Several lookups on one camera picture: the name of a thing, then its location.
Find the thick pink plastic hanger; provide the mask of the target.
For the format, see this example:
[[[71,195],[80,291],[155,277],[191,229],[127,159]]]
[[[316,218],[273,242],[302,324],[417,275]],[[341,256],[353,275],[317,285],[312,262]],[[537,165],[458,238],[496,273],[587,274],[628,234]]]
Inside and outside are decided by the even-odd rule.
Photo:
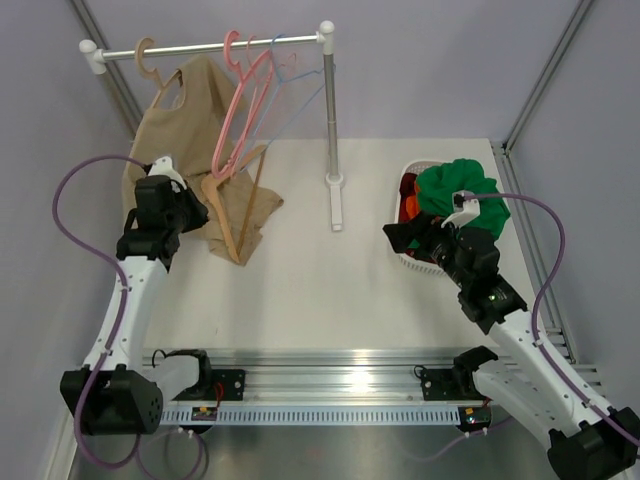
[[[251,128],[254,126],[257,114],[261,111],[266,95],[271,87],[275,75],[275,67],[268,49],[262,51],[255,59],[247,56],[247,68],[240,61],[232,58],[232,44],[241,37],[237,30],[226,33],[223,42],[223,56],[227,69],[234,73],[237,79],[236,88],[231,102],[227,107],[223,125],[217,140],[211,159],[211,174],[215,179],[227,178],[236,172],[243,158],[244,148],[248,140]],[[227,156],[223,155],[223,149],[232,127],[234,116],[244,99],[244,93],[248,86],[254,86],[251,101],[247,107],[245,124],[238,134],[235,146]]]

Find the dark red garment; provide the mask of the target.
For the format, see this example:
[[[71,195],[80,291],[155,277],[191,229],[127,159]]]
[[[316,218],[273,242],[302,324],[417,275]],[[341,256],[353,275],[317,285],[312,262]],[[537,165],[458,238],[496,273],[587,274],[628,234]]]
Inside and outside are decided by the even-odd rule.
[[[402,199],[416,196],[415,182],[417,174],[412,172],[405,172],[402,175],[399,187],[399,193]]]

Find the thin pink plastic hanger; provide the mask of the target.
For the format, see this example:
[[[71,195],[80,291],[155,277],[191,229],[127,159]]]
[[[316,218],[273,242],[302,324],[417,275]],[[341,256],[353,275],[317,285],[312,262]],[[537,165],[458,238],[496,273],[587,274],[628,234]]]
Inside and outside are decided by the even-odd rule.
[[[238,82],[223,123],[220,141],[226,139],[240,107],[240,102],[244,99],[245,91],[248,87],[253,87],[253,90],[246,110],[245,123],[238,133],[232,153],[226,160],[225,165],[220,168],[222,173],[230,173],[232,175],[243,170],[240,163],[248,154],[248,146],[260,131],[262,123],[266,119],[276,96],[279,94],[282,84],[288,82],[288,79],[281,75],[281,69],[284,64],[279,64],[274,54],[276,43],[287,39],[285,34],[278,34],[270,39],[266,48],[256,58],[252,58],[250,55],[250,47],[256,38],[254,36],[249,37],[245,45],[246,68],[243,67],[240,61],[234,60],[231,53],[232,44],[238,38],[239,32],[232,30],[227,33],[224,42],[223,53],[226,66],[236,75]]]

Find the wooden hanger with metal hook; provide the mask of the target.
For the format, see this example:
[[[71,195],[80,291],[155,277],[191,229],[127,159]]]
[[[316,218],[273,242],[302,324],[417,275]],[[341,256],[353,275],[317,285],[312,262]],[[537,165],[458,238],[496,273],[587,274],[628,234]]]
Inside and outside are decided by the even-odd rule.
[[[258,160],[258,173],[253,178],[249,173],[237,173],[223,179],[207,174],[201,181],[201,189],[209,208],[211,220],[203,227],[203,237],[211,253],[237,264],[245,265],[248,254],[243,254],[256,199],[258,185],[267,147],[253,148],[240,162],[246,167]]]

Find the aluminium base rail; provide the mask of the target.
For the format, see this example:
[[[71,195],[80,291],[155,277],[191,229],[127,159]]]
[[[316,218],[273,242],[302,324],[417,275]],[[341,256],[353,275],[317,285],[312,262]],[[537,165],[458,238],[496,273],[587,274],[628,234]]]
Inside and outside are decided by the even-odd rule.
[[[214,369],[238,374],[224,391],[243,393],[239,401],[221,402],[213,426],[453,425],[464,432],[479,432],[490,427],[492,407],[502,407],[464,385],[454,370],[456,357],[417,367],[370,360],[351,366],[225,368],[206,353]],[[525,377],[510,357],[498,358],[511,374]],[[182,400],[168,403],[159,428],[184,428],[182,422],[198,405]]]

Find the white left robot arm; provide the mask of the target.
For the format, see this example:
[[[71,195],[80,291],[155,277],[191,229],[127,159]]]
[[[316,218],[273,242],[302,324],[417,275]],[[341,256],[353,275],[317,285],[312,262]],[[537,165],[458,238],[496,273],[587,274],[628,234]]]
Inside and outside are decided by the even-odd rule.
[[[143,367],[143,343],[153,303],[168,279],[182,234],[206,223],[203,204],[177,173],[138,180],[112,265],[116,278],[104,322],[82,366],[64,372],[60,392],[81,435],[150,435],[168,403],[197,402],[182,427],[202,434],[219,419],[234,371],[216,370],[201,349],[178,349]]]

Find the orange garment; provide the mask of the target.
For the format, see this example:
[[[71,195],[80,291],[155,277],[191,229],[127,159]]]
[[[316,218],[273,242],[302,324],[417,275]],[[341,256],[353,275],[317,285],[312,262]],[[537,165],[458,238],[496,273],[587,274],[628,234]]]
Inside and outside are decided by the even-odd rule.
[[[417,195],[415,193],[406,195],[401,201],[402,219],[410,221],[415,218],[421,211]]]

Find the beige t shirt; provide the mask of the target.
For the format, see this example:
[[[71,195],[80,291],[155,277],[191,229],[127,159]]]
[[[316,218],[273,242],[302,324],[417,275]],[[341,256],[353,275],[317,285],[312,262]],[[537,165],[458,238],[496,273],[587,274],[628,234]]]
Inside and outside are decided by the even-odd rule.
[[[223,70],[203,54],[187,60],[172,76],[158,80],[156,85],[157,93],[144,113],[130,156],[144,164],[170,156],[174,168],[207,207],[211,220],[201,181],[211,174],[211,159],[235,86]],[[243,247],[243,254],[248,254],[247,262],[262,239],[262,227],[283,204],[283,199],[273,190],[258,188],[249,226],[251,236]],[[203,227],[190,235],[205,240]]]

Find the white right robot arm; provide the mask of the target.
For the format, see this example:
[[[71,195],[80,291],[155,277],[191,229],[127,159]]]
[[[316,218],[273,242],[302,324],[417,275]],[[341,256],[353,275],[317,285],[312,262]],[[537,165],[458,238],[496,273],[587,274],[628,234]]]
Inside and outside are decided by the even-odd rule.
[[[464,397],[478,394],[501,405],[542,445],[560,479],[612,479],[634,466],[639,417],[596,392],[533,322],[531,311],[500,275],[492,234],[455,228],[424,213],[383,231],[397,254],[418,245],[458,287],[465,316],[501,347],[524,374],[510,373],[486,347],[454,360],[452,384]]]

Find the white metal clothes rack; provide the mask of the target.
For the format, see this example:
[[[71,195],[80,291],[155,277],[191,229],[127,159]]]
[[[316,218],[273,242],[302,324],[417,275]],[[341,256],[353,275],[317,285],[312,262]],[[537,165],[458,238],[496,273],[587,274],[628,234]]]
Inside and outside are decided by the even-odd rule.
[[[318,44],[322,46],[324,74],[324,92],[326,103],[326,120],[328,131],[328,168],[325,182],[329,190],[330,198],[330,225],[332,232],[341,232],[344,229],[344,217],[342,206],[342,192],[344,176],[340,171],[338,156],[338,133],[335,93],[335,24],[330,20],[320,23],[317,31],[309,35],[287,36],[277,35],[273,38],[259,40],[236,40],[229,43],[228,50],[238,50],[245,47],[258,48],[265,46],[267,53],[277,45],[301,45]],[[106,63],[134,58],[133,50],[115,51],[100,49],[93,40],[85,39],[79,43],[79,51],[87,61],[94,75],[106,73]]]

